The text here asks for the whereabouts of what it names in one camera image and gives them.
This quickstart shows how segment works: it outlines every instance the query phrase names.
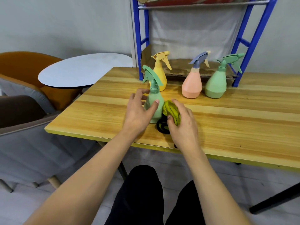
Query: floor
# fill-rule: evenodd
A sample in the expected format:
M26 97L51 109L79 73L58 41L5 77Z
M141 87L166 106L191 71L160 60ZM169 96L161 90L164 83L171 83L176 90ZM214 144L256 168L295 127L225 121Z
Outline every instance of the floor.
M58 174L61 181L66 180L86 161L88 161L100 147L95 144L93 150L77 162L73 167ZM272 210L259 215L248 212L250 205L259 203L284 189L300 182L300 173L273 170L249 165L236 165L232 162L210 160L220 179L224 182L234 199L247 216L257 225L296 225L300 221L300 198L282 204ZM155 168L163 186L164 221L171 213L180 190L192 180L189 168L181 154L131 147L123 159L124 166L130 170L141 164ZM94 225L104 224L110 213L114 198L123 183L118 172L107 190L103 203L99 208ZM44 182L38 188L30 184L9 183L14 192L8 193L0 187L0 224L20 225L38 208L47 197L54 192L54 188Z

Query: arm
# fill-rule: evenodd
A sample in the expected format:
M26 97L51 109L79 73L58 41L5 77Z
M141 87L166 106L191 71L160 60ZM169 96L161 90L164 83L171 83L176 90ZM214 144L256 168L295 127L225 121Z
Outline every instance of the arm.
M130 96L123 129L92 159L65 181L24 225L91 224L107 187L135 138L148 126L159 100L146 111L142 107L149 93L138 89Z
M173 100L181 114L177 127L173 118L168 117L172 139L181 150L194 177L203 216L207 225L250 225L250 221L234 201L220 178L217 176L200 147L198 127L190 109Z

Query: round white table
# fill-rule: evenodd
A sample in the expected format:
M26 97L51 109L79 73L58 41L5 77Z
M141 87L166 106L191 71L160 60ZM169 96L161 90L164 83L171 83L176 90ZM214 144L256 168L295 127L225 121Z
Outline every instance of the round white table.
M72 57L43 69L38 79L54 88L84 88L96 83L113 67L132 67L132 58L114 53Z

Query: cardboard box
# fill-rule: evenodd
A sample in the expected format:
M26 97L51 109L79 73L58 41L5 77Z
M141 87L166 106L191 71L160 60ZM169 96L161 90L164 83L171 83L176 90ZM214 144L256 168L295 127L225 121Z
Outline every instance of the cardboard box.
M249 0L138 0L145 6L168 6L168 5L191 5L191 4L215 4L215 3L230 3L244 2Z
M152 46L151 44L148 45L143 51L141 55L141 67L143 65L147 65L150 68L154 69L155 65L155 59L151 57L151 51ZM169 70L169 68L166 66L166 64L163 61L160 61L163 67L163 70L165 72L165 75L168 78L172 78L179 81L183 81L187 75L190 73L191 68L193 67L193 64L189 64L192 59L171 59L169 60L170 66L172 67L172 70ZM209 61L209 68L204 64L201 63L200 65L200 76L202 78L209 78L214 74L214 72L218 69L218 66L220 65L219 62L215 61ZM227 65L226 69L226 78L227 79L234 79L238 77L234 74L232 69L229 65Z

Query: orange chair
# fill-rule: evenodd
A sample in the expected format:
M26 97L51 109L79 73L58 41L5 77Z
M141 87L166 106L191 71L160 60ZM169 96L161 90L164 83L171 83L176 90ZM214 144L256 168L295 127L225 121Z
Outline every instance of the orange chair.
M82 89L48 87L38 80L39 73L62 59L46 54L16 51L0 54L0 89L8 96L28 95L46 113L64 110Z

